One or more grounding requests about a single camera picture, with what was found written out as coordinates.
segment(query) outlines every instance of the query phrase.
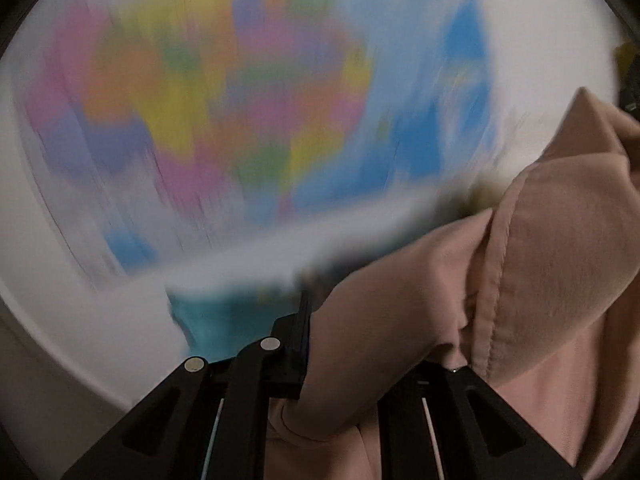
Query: teal object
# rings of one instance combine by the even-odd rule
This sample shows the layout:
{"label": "teal object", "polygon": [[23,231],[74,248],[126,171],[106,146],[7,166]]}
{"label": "teal object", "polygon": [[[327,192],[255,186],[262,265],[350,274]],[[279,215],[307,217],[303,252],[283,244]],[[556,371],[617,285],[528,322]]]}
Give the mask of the teal object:
{"label": "teal object", "polygon": [[197,296],[169,292],[168,296],[190,356],[210,363],[235,357],[248,344],[267,337],[276,319],[298,310],[299,300],[298,294],[260,286]]}

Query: white table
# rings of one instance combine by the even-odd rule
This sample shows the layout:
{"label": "white table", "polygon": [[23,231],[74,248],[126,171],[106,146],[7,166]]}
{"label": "white table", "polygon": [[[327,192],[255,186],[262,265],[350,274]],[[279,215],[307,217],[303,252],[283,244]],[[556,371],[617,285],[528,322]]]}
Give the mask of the white table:
{"label": "white table", "polygon": [[[513,173],[540,152],[579,86],[615,99],[618,32],[601,0],[484,2],[503,123],[511,132],[518,125],[520,142],[506,171]],[[0,77],[0,295],[53,358],[122,408],[184,357],[186,343],[169,316],[165,286],[210,288],[238,274],[286,280],[342,240],[388,232],[425,200],[421,193],[326,216],[95,292],[33,192],[14,113],[10,86]]]}

